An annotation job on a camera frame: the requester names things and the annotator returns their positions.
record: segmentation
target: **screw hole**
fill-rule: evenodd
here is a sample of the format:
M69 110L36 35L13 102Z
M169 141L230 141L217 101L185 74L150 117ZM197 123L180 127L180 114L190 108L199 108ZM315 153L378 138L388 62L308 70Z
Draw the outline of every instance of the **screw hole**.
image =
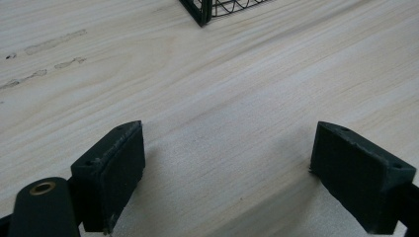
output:
M31 188L29 193L32 196L39 196L48 193L55 188L55 182L44 182Z

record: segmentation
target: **black 3d-printed part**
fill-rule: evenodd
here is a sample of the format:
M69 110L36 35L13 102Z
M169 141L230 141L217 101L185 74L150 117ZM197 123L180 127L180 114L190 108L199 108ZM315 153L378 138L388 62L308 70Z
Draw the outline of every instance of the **black 3d-printed part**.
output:
M74 162L69 183L86 231L112 233L144 167L141 121L114 128Z
M417 237L419 236L419 188L410 185L404 191L403 197L400 221L408 228L405 237Z
M356 132L322 121L310 169L372 234L393 233L416 172Z
M0 237L6 237L8 235L11 219L11 214L0 219Z
M80 236L67 181L47 178L24 187L16 197L8 236Z

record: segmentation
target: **black plastic block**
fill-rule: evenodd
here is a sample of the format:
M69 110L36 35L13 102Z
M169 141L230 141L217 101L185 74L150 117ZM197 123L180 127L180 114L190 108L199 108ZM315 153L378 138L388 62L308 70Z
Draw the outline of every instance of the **black plastic block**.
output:
M112 233L144 167L141 121L114 128L74 162L70 182L86 231Z
M416 169L356 132L320 121L311 172L372 234L392 234Z

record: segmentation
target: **wire mesh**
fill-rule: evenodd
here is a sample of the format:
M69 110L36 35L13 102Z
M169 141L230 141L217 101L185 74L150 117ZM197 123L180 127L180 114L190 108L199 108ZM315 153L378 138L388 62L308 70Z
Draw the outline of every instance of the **wire mesh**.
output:
M269 0L180 0L200 26L211 18L229 15Z
M268 0L211 0L212 16L221 17L244 10Z

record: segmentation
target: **wood grain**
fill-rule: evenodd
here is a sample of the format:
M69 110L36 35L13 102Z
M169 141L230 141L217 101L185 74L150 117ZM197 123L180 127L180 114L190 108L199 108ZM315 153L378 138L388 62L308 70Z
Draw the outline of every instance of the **wood grain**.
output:
M203 29L177 0L2 0L0 23L0 216L136 119L147 167L114 236L367 236L307 172L319 120L419 167L417 0L275 0Z

